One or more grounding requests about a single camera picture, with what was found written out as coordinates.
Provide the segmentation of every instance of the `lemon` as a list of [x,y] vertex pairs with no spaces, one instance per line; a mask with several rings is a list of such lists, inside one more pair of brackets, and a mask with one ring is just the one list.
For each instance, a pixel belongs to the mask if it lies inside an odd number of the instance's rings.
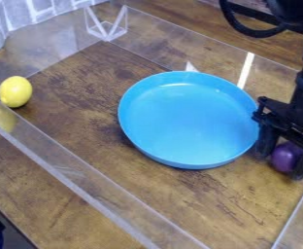
[[32,97],[32,84],[22,76],[8,78],[0,86],[0,100],[11,108],[24,106]]
[[7,132],[12,132],[19,123],[19,119],[14,112],[0,105],[0,128]]

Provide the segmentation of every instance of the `blue plate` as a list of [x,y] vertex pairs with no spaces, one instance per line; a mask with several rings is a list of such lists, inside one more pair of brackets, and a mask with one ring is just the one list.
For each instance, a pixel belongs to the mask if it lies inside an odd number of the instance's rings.
[[123,130],[136,148],[160,163],[185,169],[221,166],[255,144],[257,105],[233,83],[197,72],[153,75],[127,91]]

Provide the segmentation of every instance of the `wooden table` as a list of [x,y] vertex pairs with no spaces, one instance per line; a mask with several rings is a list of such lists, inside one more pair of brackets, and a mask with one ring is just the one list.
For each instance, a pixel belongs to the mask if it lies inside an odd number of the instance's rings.
[[[301,67],[301,35],[244,37],[228,26],[220,10],[189,0],[132,3]],[[136,81],[164,70],[101,42],[31,77],[35,96],[18,112],[212,248],[271,248],[303,194],[303,181],[292,182],[251,154],[217,169],[176,170],[144,157],[123,135],[121,96]],[[277,87],[267,86],[283,98]],[[143,248],[2,136],[0,210],[40,248]]]

